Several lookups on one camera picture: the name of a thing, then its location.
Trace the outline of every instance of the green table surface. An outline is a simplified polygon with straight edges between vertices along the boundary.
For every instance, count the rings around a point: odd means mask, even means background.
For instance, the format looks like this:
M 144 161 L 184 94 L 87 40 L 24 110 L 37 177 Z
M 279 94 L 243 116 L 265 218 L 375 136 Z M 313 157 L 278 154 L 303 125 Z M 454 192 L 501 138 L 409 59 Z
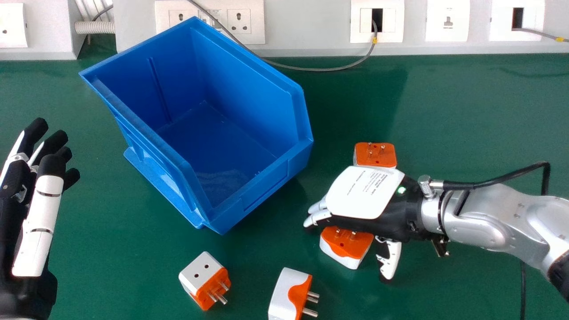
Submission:
M 391 285 L 373 255 L 348 270 L 323 254 L 302 221 L 360 141 L 395 144 L 417 178 L 479 180 L 539 160 L 550 193 L 569 198 L 569 56 L 373 57 L 336 73 L 285 71 L 306 95 L 314 133 L 308 167 L 225 236 L 194 229 L 122 156 L 126 143 L 105 104 L 77 73 L 113 55 L 94 37 L 77 61 L 0 62 L 0 152 L 33 118 L 68 132 L 81 181 L 64 196 L 50 269 L 59 279 L 52 319 L 266 319 L 285 266 L 314 275 L 320 319 L 516 319 L 519 265 L 503 253 L 405 244 Z M 280 59 L 306 66 L 352 58 Z M 539 175 L 512 181 L 539 192 Z M 229 270 L 226 306 L 204 313 L 178 273 L 202 251 Z M 566 319 L 569 305 L 534 269 L 527 318 Z

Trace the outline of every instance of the white and black robotic hand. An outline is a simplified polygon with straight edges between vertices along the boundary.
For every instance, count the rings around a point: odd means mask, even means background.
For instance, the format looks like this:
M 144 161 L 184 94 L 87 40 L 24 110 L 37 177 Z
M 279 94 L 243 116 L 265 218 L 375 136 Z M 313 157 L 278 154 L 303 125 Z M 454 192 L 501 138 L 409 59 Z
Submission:
M 503 182 L 543 168 L 542 195 Z M 506 252 L 542 272 L 569 301 L 569 201 L 547 196 L 550 165 L 538 162 L 501 177 L 461 183 L 415 181 L 397 169 L 350 166 L 308 210 L 305 228 L 335 226 L 376 236 L 380 279 L 390 281 L 401 243 L 430 240 L 440 257 L 447 243 Z
M 71 151 L 61 130 L 34 120 L 16 140 L 0 174 L 0 319 L 47 319 L 57 279 L 48 270 L 62 193 L 80 178 L 65 170 Z

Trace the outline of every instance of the silver robotic forearm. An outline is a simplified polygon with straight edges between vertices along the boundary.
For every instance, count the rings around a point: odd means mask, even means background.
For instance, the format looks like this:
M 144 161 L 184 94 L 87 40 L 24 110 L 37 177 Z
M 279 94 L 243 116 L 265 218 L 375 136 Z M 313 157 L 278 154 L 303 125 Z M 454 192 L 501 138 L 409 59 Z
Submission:
M 451 241 L 506 252 L 540 270 L 569 254 L 569 201 L 531 196 L 504 184 L 472 191 L 434 190 L 421 205 L 427 230 Z

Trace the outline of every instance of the electrical outlet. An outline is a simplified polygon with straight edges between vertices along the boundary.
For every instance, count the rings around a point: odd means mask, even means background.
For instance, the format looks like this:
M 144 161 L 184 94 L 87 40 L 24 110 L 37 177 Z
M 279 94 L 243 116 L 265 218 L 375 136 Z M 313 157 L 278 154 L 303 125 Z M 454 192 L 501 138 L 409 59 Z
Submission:
M 227 10 L 227 23 L 232 34 L 250 34 L 251 10 Z
M 0 48 L 27 48 L 23 3 L 0 4 Z
M 541 36 L 512 31 L 523 27 L 543 31 L 545 0 L 493 0 L 490 41 L 540 41 Z
M 243 44 L 265 43 L 264 0 L 200 0 L 199 4 Z M 198 17 L 225 34 L 221 25 L 186 0 L 155 1 L 154 12 L 156 33 L 191 17 Z
M 350 42 L 371 42 L 372 20 L 378 42 L 403 42 L 404 0 L 352 0 Z
M 428 42 L 465 42 L 470 24 L 470 0 L 428 0 Z

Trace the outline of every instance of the robotic arm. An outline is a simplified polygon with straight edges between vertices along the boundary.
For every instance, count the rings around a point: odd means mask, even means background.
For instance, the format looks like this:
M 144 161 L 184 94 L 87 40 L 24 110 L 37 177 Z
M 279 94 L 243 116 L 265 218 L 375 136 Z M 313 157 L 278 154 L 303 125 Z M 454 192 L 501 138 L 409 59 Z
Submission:
M 542 166 L 547 181 L 549 164 L 537 163 L 483 183 L 428 176 L 417 182 L 396 169 L 351 166 L 309 209 L 304 227 L 333 225 L 374 234 L 383 281 L 394 276 L 401 243 L 429 240 L 444 257 L 447 243 L 456 241 L 518 257 L 569 301 L 569 201 L 526 195 L 500 183 Z
M 37 118 L 21 132 L 0 174 L 0 318 L 47 319 L 55 304 L 57 279 L 48 255 L 62 193 L 79 178 L 65 171 L 71 151 L 59 130 Z

